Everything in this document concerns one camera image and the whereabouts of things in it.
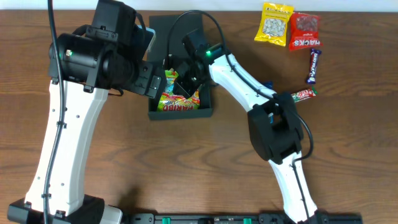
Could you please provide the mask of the green Haribo gummy bag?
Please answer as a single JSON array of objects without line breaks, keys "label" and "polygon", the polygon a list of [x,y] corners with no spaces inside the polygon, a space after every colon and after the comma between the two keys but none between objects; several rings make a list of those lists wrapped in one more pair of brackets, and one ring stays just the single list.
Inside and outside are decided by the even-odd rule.
[{"label": "green Haribo gummy bag", "polygon": [[166,70],[165,77],[167,79],[167,83],[157,105],[158,112],[188,111],[199,109],[200,97],[198,90],[190,98],[185,98],[182,95],[176,95],[173,93],[173,88],[174,81],[178,77],[178,73],[175,71]]}]

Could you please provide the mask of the black box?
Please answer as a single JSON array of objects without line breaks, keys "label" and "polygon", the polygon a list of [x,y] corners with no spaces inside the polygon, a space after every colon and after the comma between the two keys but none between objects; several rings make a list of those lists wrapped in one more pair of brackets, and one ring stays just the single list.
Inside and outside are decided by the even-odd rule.
[{"label": "black box", "polygon": [[[147,60],[156,66],[163,66],[166,53],[167,35],[177,15],[150,16],[149,27],[155,30],[156,38],[152,49],[147,54]],[[170,41],[170,54],[178,59],[188,59],[187,51],[184,49],[182,40],[184,36],[192,31],[198,31],[200,37],[204,37],[202,16],[189,14],[179,20]],[[211,105],[210,84],[203,84],[195,94],[186,99],[180,95],[173,94],[174,81],[182,72],[166,72],[166,87],[161,96],[149,99],[149,119],[188,119],[210,117],[213,113]]]}]

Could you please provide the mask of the blue Oreo pack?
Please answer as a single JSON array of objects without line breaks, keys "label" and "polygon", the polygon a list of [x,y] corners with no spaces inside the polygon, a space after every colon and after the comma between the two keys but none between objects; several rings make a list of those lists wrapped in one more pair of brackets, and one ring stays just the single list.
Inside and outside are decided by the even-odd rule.
[{"label": "blue Oreo pack", "polygon": [[[263,82],[262,84],[264,85],[264,88],[261,90],[263,92],[263,94],[265,94],[267,97],[273,99],[274,98],[273,97],[273,94],[274,94],[273,82],[272,81]],[[272,124],[274,122],[274,114],[270,113],[270,114],[268,114],[268,117],[269,117],[270,124]]]}]

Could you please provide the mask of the yellow nuts bag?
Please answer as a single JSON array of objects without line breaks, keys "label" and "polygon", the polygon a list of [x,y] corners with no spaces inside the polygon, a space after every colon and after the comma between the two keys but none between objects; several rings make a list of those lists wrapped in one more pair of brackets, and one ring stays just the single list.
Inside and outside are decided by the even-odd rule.
[{"label": "yellow nuts bag", "polygon": [[262,6],[261,22],[254,40],[285,47],[287,24],[293,12],[293,6],[265,2]]}]

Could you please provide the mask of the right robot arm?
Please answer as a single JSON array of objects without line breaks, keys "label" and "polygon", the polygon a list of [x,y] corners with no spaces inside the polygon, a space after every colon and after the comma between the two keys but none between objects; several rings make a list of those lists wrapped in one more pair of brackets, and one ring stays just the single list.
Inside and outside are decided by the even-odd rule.
[{"label": "right robot arm", "polygon": [[294,223],[315,223],[318,208],[303,172],[302,161],[308,156],[302,154],[301,146],[303,137],[311,132],[297,113],[292,96],[278,94],[258,82],[224,42],[210,45],[204,37],[191,32],[182,44],[189,56],[187,62],[178,64],[170,53],[164,59],[165,68],[179,73],[174,93],[189,98],[208,80],[227,90],[247,113],[251,144],[274,171],[285,214]]}]

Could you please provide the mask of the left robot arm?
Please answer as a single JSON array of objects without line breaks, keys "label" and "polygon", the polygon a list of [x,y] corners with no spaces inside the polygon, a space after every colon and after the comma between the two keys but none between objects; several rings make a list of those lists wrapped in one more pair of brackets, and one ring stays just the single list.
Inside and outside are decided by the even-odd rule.
[{"label": "left robot arm", "polygon": [[50,107],[35,177],[10,204],[16,223],[121,223],[123,212],[84,193],[85,167],[98,116],[110,90],[156,98],[164,71],[144,60],[155,40],[142,16],[120,1],[99,1],[93,22],[53,35]]}]

